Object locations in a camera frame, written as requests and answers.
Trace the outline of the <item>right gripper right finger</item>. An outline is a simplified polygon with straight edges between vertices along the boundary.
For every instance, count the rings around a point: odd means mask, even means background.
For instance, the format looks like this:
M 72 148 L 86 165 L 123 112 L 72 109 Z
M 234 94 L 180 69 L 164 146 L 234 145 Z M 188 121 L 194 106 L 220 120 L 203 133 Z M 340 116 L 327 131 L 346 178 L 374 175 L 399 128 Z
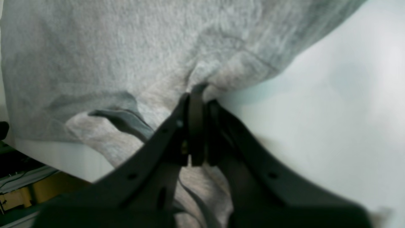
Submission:
M 270 154 L 217 101 L 207 104 L 208 161 L 230 187 L 229 228 L 371 228 L 365 209 L 302 177 Z

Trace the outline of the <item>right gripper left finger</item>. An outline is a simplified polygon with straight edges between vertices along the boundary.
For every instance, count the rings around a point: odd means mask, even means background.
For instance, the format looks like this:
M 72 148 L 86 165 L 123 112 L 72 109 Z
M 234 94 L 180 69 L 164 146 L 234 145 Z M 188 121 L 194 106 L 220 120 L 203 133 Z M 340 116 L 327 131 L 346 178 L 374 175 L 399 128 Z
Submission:
M 175 228 L 173 198 L 182 167 L 204 162 L 204 102 L 185 94 L 125 164 L 40 211 L 35 228 Z

